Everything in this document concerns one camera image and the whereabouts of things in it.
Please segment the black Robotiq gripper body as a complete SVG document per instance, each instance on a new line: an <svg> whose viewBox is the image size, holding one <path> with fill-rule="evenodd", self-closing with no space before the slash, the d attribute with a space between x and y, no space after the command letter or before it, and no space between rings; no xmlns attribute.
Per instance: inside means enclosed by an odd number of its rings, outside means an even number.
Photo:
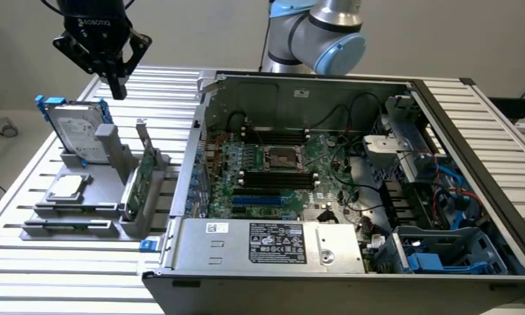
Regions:
<svg viewBox="0 0 525 315"><path fill-rule="evenodd" d="M67 31L71 36L79 37L82 32L107 32L113 36L117 59L131 28L125 2L118 0L58 1L57 6L63 18L63 31Z"/></svg>

